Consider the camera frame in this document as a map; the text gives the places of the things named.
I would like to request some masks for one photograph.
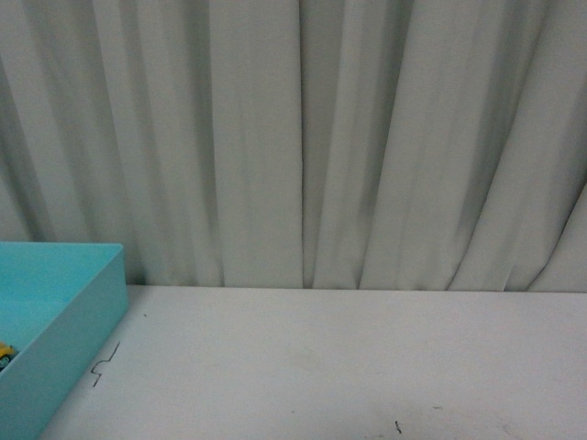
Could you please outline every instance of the black mark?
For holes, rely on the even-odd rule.
[[[95,368],[98,366],[98,364],[101,364],[102,362],[110,362],[112,360],[112,358],[114,357],[114,355],[116,354],[116,351],[118,350],[118,346],[120,345],[120,341],[118,341],[118,343],[116,344],[116,346],[114,347],[114,351],[112,352],[112,354],[110,355],[110,357],[108,359],[103,359],[103,360],[98,360],[95,365],[92,367],[91,373],[95,374],[97,376],[97,378],[95,379],[94,382],[94,386],[98,383],[98,380],[100,380],[100,378],[102,377],[102,373],[96,373],[94,370]]]

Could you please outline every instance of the curtain fold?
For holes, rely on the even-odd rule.
[[[581,0],[0,3],[0,239],[129,282],[587,292]]]

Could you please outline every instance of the table surface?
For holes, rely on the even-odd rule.
[[[587,438],[585,294],[131,286],[129,300],[41,439]]]

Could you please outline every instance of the toy car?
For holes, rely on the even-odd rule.
[[[12,347],[0,341],[0,371],[5,369],[17,351]]]

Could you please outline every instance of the turquoise plastic tray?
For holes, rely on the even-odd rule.
[[[0,242],[0,438],[33,439],[127,309],[120,245]]]

